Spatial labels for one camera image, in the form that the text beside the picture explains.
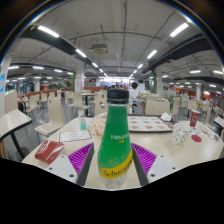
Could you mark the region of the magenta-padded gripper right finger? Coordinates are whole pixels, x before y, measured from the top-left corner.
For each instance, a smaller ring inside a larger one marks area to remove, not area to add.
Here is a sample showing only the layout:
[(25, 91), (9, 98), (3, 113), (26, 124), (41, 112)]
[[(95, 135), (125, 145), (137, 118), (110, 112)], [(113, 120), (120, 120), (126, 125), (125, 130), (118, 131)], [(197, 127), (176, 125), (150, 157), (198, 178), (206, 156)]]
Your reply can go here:
[(135, 143), (132, 143), (131, 146), (141, 186), (145, 186), (179, 170), (165, 155), (156, 155)]

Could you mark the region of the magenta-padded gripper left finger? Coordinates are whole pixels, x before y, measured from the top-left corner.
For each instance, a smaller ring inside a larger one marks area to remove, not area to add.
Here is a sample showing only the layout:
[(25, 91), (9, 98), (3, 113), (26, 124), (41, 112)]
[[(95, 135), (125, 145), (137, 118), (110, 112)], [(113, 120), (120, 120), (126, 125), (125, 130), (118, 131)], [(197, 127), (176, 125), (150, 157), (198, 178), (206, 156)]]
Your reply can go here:
[(94, 154), (94, 144), (90, 143), (71, 153), (58, 156), (46, 171), (66, 179), (72, 183), (84, 186)]

